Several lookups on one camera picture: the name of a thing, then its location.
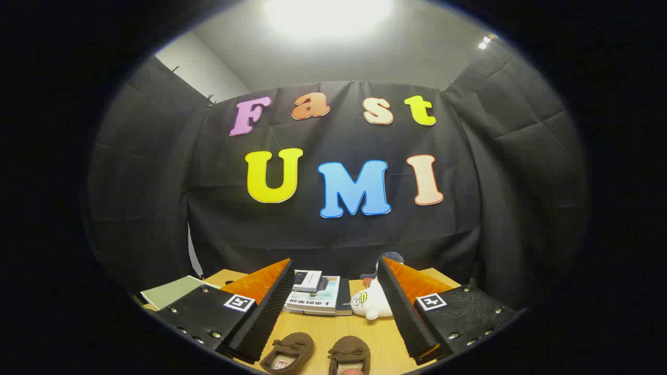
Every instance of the letter m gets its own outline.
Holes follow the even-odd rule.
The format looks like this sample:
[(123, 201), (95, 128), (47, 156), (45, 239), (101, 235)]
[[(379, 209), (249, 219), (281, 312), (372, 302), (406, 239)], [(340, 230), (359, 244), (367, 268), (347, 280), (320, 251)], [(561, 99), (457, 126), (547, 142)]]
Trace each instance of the letter m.
[(357, 213), (362, 198), (366, 203), (362, 207), (364, 215), (384, 215), (392, 210), (387, 203), (384, 191), (384, 171), (387, 163), (382, 160), (369, 160), (364, 163), (357, 181), (341, 163), (324, 163), (317, 171), (324, 176), (324, 209), (319, 212), (323, 218), (339, 218), (343, 209), (338, 205), (338, 197), (348, 209), (350, 215)]

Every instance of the book cover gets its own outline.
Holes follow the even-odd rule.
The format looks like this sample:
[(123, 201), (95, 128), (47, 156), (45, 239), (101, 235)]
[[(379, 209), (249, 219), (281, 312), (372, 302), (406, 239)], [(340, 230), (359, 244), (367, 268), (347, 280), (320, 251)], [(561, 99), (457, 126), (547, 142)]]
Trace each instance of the book cover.
[(350, 280), (340, 279), (338, 286), (338, 297), (336, 298), (335, 312), (318, 312), (309, 310), (294, 310), (286, 308), (287, 311), (302, 312), (304, 315), (322, 315), (322, 316), (352, 316), (352, 307), (350, 306)]
[(164, 307), (170, 305), (180, 297), (183, 297), (184, 295), (192, 292), (194, 289), (202, 285), (208, 285), (212, 288), (220, 289), (219, 286), (203, 282), (192, 276), (186, 276), (168, 284), (144, 290), (141, 292), (141, 295), (155, 309), (162, 310)]
[(292, 310), (309, 310), (315, 312), (335, 312), (336, 299), (338, 297), (338, 286), (340, 276), (324, 276), (327, 279), (327, 287), (312, 296), (307, 292), (292, 292), (287, 297), (285, 307)]
[(322, 271), (294, 270), (294, 287), (298, 292), (316, 292)]

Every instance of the yellow letter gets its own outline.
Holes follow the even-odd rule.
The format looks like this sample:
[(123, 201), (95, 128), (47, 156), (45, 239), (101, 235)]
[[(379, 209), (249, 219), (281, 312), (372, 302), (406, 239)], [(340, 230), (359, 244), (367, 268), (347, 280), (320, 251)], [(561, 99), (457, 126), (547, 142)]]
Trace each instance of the yellow letter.
[(426, 113), (426, 108), (433, 108), (430, 101), (425, 101), (420, 95), (415, 95), (407, 98), (404, 103), (410, 106), (410, 109), (412, 110), (412, 118), (414, 118), (416, 122), (426, 126), (431, 126), (436, 123), (436, 118), (429, 116), (428, 113)]
[(266, 162), (271, 159), (268, 151), (251, 152), (245, 156), (248, 163), (248, 193), (261, 203), (280, 203), (288, 200), (296, 191), (298, 159), (303, 150), (287, 148), (278, 153), (283, 160), (283, 184), (277, 189), (266, 186)]

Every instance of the brown shoe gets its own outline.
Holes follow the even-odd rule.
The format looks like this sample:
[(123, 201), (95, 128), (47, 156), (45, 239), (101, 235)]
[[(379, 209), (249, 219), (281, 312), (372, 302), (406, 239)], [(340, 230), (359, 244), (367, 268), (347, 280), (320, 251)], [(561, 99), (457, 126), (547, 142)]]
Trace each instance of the brown shoe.
[(273, 350), (259, 365), (269, 374), (297, 374), (313, 354), (313, 339), (303, 332), (287, 335), (273, 341)]
[(371, 351), (362, 339), (345, 336), (338, 340), (329, 350), (329, 375), (340, 375), (350, 368), (360, 369), (364, 375), (371, 370)]

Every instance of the table surface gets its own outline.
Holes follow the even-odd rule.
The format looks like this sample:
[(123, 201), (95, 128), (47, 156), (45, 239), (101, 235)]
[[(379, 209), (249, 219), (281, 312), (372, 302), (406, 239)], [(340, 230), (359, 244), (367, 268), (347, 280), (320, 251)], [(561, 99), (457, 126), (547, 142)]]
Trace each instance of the table surface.
[[(434, 268), (428, 268), (421, 272), (453, 288), (460, 286), (459, 283)], [(241, 272), (222, 270), (204, 281), (224, 286), (227, 281), (236, 281), (245, 275)], [(361, 280), (350, 280), (350, 297), (363, 288)], [(144, 305), (144, 307), (154, 310), (153, 306), (149, 304)], [(266, 342), (261, 358), (271, 352), (273, 349), (271, 343), (274, 340), (281, 340), (294, 332), (305, 332), (315, 342), (313, 354), (303, 365), (299, 375), (327, 374), (330, 361), (327, 358), (328, 351), (343, 336), (357, 336), (366, 342), (370, 348), (371, 374), (366, 375), (404, 374), (434, 362), (433, 360), (421, 366), (415, 364), (415, 361), (408, 356), (406, 345), (398, 332), (394, 318), (391, 316), (367, 320), (365, 317), (356, 314), (352, 316), (312, 316), (287, 311), (282, 311), (275, 322), (275, 327)], [(266, 372), (259, 366), (259, 362), (249, 365), (246, 362), (234, 360), (256, 370)]]

